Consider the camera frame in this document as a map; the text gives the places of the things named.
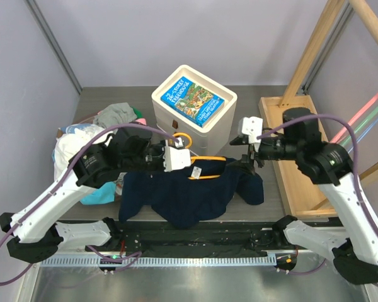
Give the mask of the yellow hanger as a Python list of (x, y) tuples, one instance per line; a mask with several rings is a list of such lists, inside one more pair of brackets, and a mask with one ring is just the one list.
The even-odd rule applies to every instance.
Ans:
[[(192, 137), (183, 132), (174, 133), (173, 136), (182, 141), (183, 146), (188, 149), (193, 145)], [(191, 155), (191, 173), (188, 176), (189, 180), (207, 180), (216, 179), (221, 176), (224, 169), (224, 164), (227, 162), (225, 157), (219, 156), (205, 156), (205, 155)]]

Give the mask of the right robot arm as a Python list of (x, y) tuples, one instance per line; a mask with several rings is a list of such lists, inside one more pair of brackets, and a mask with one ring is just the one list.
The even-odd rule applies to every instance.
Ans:
[(378, 217), (360, 184), (358, 150), (350, 155), (341, 145), (323, 141), (318, 121), (341, 123), (356, 145), (354, 131), (336, 116), (313, 114), (303, 107), (285, 110), (282, 118), (280, 126), (268, 131), (261, 118), (242, 118), (230, 144), (247, 145), (248, 152), (232, 166), (253, 174), (265, 160), (295, 162), (334, 207), (348, 235), (334, 237), (287, 215), (273, 224), (274, 245), (304, 247), (332, 262), (348, 282), (378, 285)]

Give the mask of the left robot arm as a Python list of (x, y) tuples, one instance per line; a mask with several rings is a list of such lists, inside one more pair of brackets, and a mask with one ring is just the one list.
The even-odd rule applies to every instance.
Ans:
[(163, 171), (167, 142), (163, 139), (153, 143), (151, 131), (132, 125), (107, 133), (98, 143), (82, 148), (60, 177), (28, 207), (0, 216), (2, 230), (11, 236), (6, 244), (9, 255), (34, 264), (60, 250), (88, 246), (118, 249), (122, 234), (111, 218), (71, 225), (58, 220), (84, 197), (116, 181), (123, 172)]

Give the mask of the navy blue t shirt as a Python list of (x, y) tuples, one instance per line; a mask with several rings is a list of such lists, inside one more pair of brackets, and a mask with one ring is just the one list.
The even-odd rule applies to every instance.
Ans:
[(264, 202), (262, 178), (229, 167), (227, 158), (222, 174), (216, 179), (189, 180), (192, 169), (150, 174), (129, 172), (124, 176), (118, 219), (125, 222), (143, 206), (176, 228), (190, 228), (200, 221), (212, 220), (226, 212), (234, 195), (256, 206)]

